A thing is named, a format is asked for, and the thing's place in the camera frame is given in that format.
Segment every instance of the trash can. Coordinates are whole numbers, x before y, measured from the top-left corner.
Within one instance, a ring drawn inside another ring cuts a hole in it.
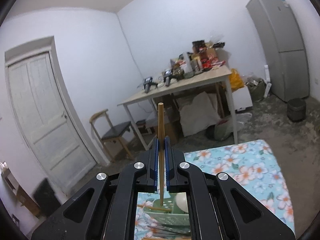
[[[307,104],[301,98],[291,99],[287,103],[287,116],[293,122],[299,122],[306,117]]]

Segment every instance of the wooden table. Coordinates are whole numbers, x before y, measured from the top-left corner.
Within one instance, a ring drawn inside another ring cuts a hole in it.
[[[229,110],[231,112],[232,117],[232,123],[233,123],[233,136],[234,136],[234,142],[235,144],[238,143],[238,133],[236,129],[236,113],[235,108],[233,105],[233,99],[232,99],[232,91],[231,91],[231,85],[229,81],[229,75],[231,74],[231,71],[228,69],[227,66],[223,65],[220,68],[216,70],[210,70],[207,72],[203,72],[199,75],[195,75],[192,78],[189,79],[183,79],[179,82],[170,84],[169,87],[162,86],[159,88],[152,87],[149,91],[149,93],[145,93],[144,90],[141,90],[140,92],[134,94],[133,96],[129,97],[128,99],[124,100],[122,103],[118,104],[118,106],[123,105],[124,109],[127,113],[127,115],[130,118],[130,121],[132,123],[132,127],[136,131],[141,143],[143,144],[144,148],[148,150],[150,146],[152,145],[152,140],[149,144],[145,142],[143,139],[136,122],[134,121],[132,114],[129,111],[128,105],[138,103],[144,100],[149,100],[151,105],[153,106],[153,110],[156,111],[156,107],[154,103],[152,102],[152,98],[169,95],[175,92],[196,88],[204,85],[214,84],[216,82],[224,81],[226,83],[227,88],[227,102],[229,106]]]

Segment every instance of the wooden stick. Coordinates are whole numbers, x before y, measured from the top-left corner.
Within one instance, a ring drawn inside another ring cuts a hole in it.
[[[215,86],[216,86],[218,108],[220,108],[221,118],[224,118],[224,111],[223,111],[221,96],[220,96],[220,92],[219,92],[219,84],[216,82]]]
[[[164,107],[158,104],[158,139],[159,139],[159,181],[160,181],[160,206],[163,206],[164,197]]]
[[[143,237],[142,240],[161,240],[163,238]]]
[[[144,205],[140,205],[140,204],[138,204],[137,207],[141,207],[141,208],[146,207],[146,208],[152,209],[152,210],[160,210],[160,211],[167,211],[167,212],[172,211],[172,209],[170,209],[170,208],[157,208],[157,207],[152,207],[152,206],[144,206]]]

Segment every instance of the bed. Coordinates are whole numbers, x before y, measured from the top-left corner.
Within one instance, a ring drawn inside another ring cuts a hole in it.
[[[294,217],[289,192],[270,146],[263,140],[185,153],[186,162],[203,172],[226,172],[294,232]],[[159,199],[159,194],[139,193],[135,240],[155,237],[158,220],[143,211]],[[165,191],[164,198],[170,198]]]

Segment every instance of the white bottle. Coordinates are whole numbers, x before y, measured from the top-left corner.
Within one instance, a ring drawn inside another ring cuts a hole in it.
[[[264,71],[266,73],[266,81],[267,81],[267,83],[270,83],[271,79],[270,79],[270,73],[269,73],[269,66],[268,65],[264,65]]]
[[[186,66],[181,66],[181,68],[183,68],[185,73],[192,72],[193,70],[192,70],[190,58],[187,52],[183,53],[183,59],[186,62]]]

